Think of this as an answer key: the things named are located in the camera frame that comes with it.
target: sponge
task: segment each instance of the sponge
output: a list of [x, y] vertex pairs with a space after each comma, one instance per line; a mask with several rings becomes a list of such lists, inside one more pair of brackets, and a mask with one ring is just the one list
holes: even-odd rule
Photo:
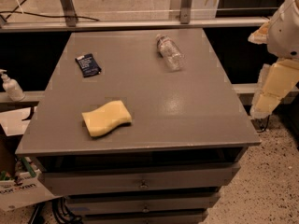
[[132, 117], [122, 101], [109, 102], [94, 111], [82, 113], [91, 137], [109, 133], [123, 123], [131, 123]]

